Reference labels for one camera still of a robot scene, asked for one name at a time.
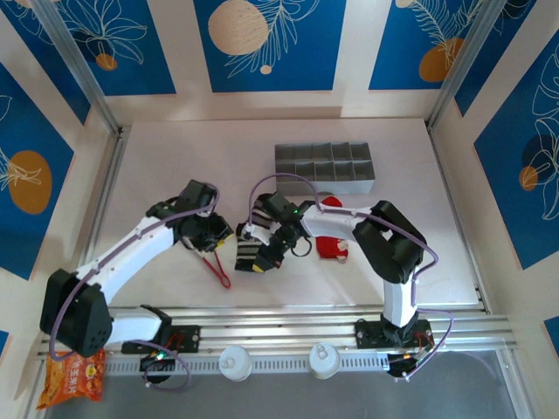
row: white cup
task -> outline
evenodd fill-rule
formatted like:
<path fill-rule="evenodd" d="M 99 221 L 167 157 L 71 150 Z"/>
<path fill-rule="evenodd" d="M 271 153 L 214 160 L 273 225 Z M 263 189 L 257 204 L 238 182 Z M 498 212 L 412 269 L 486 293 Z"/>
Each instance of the white cup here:
<path fill-rule="evenodd" d="M 340 354 L 329 343 L 319 343 L 311 349 L 308 364 L 316 378 L 326 380 L 340 369 Z"/>
<path fill-rule="evenodd" d="M 227 347 L 219 356 L 219 370 L 232 381 L 245 380 L 252 371 L 251 356 L 243 347 Z"/>

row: gray compartment tray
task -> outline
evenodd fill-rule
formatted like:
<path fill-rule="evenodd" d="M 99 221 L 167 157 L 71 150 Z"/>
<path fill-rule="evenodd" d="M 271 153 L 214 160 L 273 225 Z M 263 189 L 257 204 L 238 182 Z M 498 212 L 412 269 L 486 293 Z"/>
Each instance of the gray compartment tray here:
<path fill-rule="evenodd" d="M 321 195 L 368 194 L 375 170 L 366 142 L 277 144 L 276 173 L 289 173 L 309 180 Z M 284 196 L 310 195 L 309 187 L 291 176 L 276 178 Z"/>

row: snack bag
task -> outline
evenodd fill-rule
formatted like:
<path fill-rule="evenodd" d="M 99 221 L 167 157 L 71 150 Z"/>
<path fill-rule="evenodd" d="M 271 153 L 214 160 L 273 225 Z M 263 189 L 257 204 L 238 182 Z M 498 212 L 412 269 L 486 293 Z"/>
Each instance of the snack bag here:
<path fill-rule="evenodd" d="M 104 372 L 103 349 L 89 358 L 74 354 L 63 361 L 53 361 L 48 356 L 45 390 L 38 401 L 37 410 L 49 408 L 73 397 L 85 396 L 94 402 L 100 401 Z"/>

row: white robotic arm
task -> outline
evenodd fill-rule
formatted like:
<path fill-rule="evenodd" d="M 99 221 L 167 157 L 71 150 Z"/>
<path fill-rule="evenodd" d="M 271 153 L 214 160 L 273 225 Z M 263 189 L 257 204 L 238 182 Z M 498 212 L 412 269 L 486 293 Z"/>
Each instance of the white robotic arm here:
<path fill-rule="evenodd" d="M 142 306 L 109 310 L 114 295 L 144 265 L 179 241 L 214 251 L 231 227 L 210 205 L 217 196 L 211 185 L 190 181 L 180 196 L 149 209 L 140 223 L 106 253 L 75 272 L 58 270 L 47 283 L 40 327 L 84 357 L 108 343 L 169 338 L 170 318 Z M 199 209 L 211 208 L 201 214 Z"/>
<path fill-rule="evenodd" d="M 415 237 L 415 242 L 421 244 L 425 240 L 391 203 L 381 201 L 375 207 L 362 209 L 323 204 L 319 207 L 314 202 L 297 207 L 277 192 L 260 200 L 262 210 L 279 228 L 267 230 L 250 224 L 243 228 L 244 238 L 256 237 L 262 242 L 254 259 L 254 271 L 281 267 L 284 253 L 293 249 L 301 237 L 336 237 L 357 242 L 373 270 L 383 279 L 382 319 L 387 338 L 395 346 L 410 338 L 418 319 L 411 297 L 411 276 L 422 262 L 424 251 L 406 236 Z"/>

